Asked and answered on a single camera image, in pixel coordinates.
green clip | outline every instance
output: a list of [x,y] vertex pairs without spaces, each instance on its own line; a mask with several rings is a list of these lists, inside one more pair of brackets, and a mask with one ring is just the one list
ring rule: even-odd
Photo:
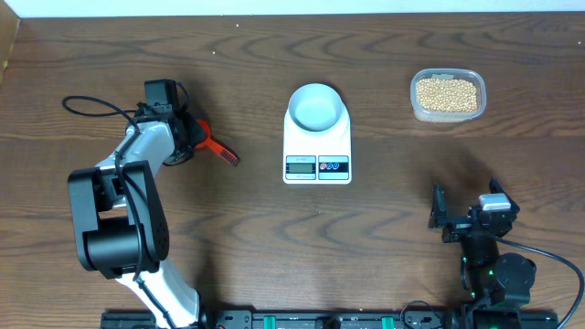
[[264,316],[264,329],[276,329],[276,316]]
[[383,317],[382,318],[382,329],[394,329],[394,318]]

wooden table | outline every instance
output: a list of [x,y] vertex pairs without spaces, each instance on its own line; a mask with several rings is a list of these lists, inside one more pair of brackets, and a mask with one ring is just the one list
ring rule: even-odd
[[[457,305],[470,298],[460,249],[426,229],[431,183],[444,184],[455,214],[492,175],[522,208],[508,237],[585,268],[583,22],[583,14],[25,20],[0,87],[0,323],[96,328],[105,309],[144,309],[117,282],[82,269],[69,212],[69,173],[107,156],[126,122],[74,116],[60,102],[82,94],[132,109],[143,82],[158,78],[182,81],[198,104],[190,111],[242,159],[234,168],[201,152],[156,178],[171,258],[210,304]],[[410,80],[433,67],[484,77],[479,120],[414,118]],[[352,116],[350,186],[282,182],[282,118],[309,82],[336,86]],[[575,274],[525,255],[538,266],[530,307],[563,316]],[[569,327],[583,325],[581,309]]]

clear plastic container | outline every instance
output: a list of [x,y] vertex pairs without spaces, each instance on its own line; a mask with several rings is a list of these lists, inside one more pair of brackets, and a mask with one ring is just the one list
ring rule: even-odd
[[[458,79],[471,82],[477,89],[477,111],[471,112],[443,112],[429,111],[420,106],[417,101],[417,82],[422,79]],[[414,116],[425,122],[464,122],[482,115],[487,104],[487,93],[482,77],[468,69],[424,69],[417,73],[410,83],[410,102],[414,110]]]

container of beads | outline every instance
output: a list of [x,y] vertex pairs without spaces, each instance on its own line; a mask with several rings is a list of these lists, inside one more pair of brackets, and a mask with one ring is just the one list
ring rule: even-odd
[[424,69],[410,83],[414,116],[425,122],[464,122],[485,111],[484,79],[468,69]]

kitchen scale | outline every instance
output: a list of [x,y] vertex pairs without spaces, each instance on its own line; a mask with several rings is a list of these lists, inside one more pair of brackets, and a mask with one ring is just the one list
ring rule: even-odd
[[349,113],[331,87],[308,84],[292,95],[284,114],[282,180],[286,184],[351,182]]

